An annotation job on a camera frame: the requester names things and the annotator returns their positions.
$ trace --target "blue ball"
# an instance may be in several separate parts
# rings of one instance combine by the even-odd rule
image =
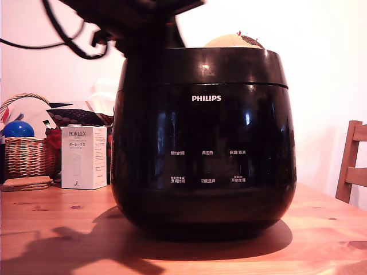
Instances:
[[[34,130],[27,122],[16,120],[4,127],[3,134],[6,138],[26,138],[34,136]]]

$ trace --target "black cable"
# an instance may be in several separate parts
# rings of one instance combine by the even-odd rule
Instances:
[[[82,31],[84,29],[84,25],[85,25],[85,22],[83,21],[80,25],[80,28],[79,28],[78,32],[76,34],[74,34],[74,36],[70,37],[70,39],[72,39],[72,40],[76,39],[82,33]],[[60,43],[55,43],[55,44],[50,44],[50,45],[45,45],[45,46],[25,46],[25,45],[20,45],[20,44],[9,42],[9,41],[7,41],[5,39],[2,39],[2,38],[0,38],[0,43],[4,43],[4,44],[12,46],[12,47],[16,47],[16,48],[20,48],[20,49],[26,49],[26,50],[44,50],[44,49],[50,49],[50,48],[55,48],[55,47],[58,47],[58,46],[66,45],[66,43],[60,42]]]
[[[55,28],[56,32],[61,37],[61,39],[65,42],[66,46],[68,46],[74,53],[76,53],[79,57],[84,58],[84,59],[88,59],[88,60],[98,59],[98,58],[101,58],[104,55],[106,55],[107,50],[108,50],[108,42],[107,41],[106,41],[106,47],[104,49],[104,53],[102,53],[102,54],[96,54],[94,56],[87,55],[85,51],[83,51],[82,49],[80,49],[72,41],[72,39],[65,34],[65,32],[62,29],[62,27],[57,22],[54,14],[53,14],[53,12],[51,10],[51,6],[50,6],[50,3],[48,2],[48,0],[42,0],[42,2],[44,4],[45,11],[46,11],[46,13],[47,13],[47,15],[48,15],[48,17],[49,17],[49,19],[51,21],[51,24]]]

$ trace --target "rice cooker lid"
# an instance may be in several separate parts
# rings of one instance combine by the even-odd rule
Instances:
[[[256,48],[179,48],[129,56],[125,84],[268,84],[288,88],[277,53]]]

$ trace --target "coaster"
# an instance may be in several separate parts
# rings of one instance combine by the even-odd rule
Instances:
[[[49,176],[31,176],[27,178],[8,179],[3,186],[6,187],[19,187],[28,186],[41,183],[50,183],[52,179]]]
[[[42,190],[46,189],[50,186],[51,183],[40,183],[40,184],[31,184],[27,186],[3,186],[1,187],[1,191],[11,192],[11,191],[31,191],[31,190]]]

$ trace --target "basket handle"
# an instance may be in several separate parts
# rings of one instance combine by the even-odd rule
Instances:
[[[14,101],[18,100],[18,99],[24,99],[26,97],[32,97],[32,98],[35,98],[35,99],[39,99],[39,100],[42,100],[43,102],[47,103],[47,105],[50,106],[50,103],[48,102],[48,100],[46,98],[44,98],[43,96],[39,96],[39,95],[36,95],[34,93],[20,93],[18,95],[15,95],[7,100],[4,101],[4,103],[1,105],[1,108],[0,108],[0,116],[2,116],[6,110],[6,108],[11,104],[13,103]]]

